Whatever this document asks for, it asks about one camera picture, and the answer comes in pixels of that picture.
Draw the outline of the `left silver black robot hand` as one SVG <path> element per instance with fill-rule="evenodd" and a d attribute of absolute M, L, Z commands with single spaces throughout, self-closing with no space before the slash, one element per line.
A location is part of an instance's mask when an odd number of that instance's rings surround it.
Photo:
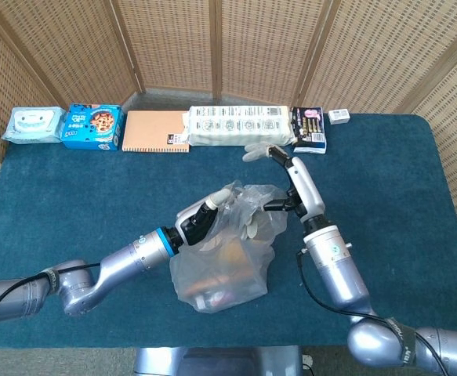
<path fill-rule="evenodd" d="M 192 246 L 204 240 L 218 212 L 234 198 L 234 191 L 224 187 L 180 211 L 174 225 L 180 245 Z"/>

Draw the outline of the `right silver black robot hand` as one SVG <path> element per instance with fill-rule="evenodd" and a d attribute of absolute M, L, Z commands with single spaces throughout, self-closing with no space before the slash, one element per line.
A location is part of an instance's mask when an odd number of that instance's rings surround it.
<path fill-rule="evenodd" d="M 306 165 L 299 157 L 290 157 L 281 147 L 270 143 L 245 146 L 245 155 L 242 158 L 244 162 L 256 161 L 263 157 L 273 159 L 287 172 L 290 181 L 288 196 L 292 198 L 290 210 L 295 211 L 300 222 L 325 213 L 324 201 Z"/>

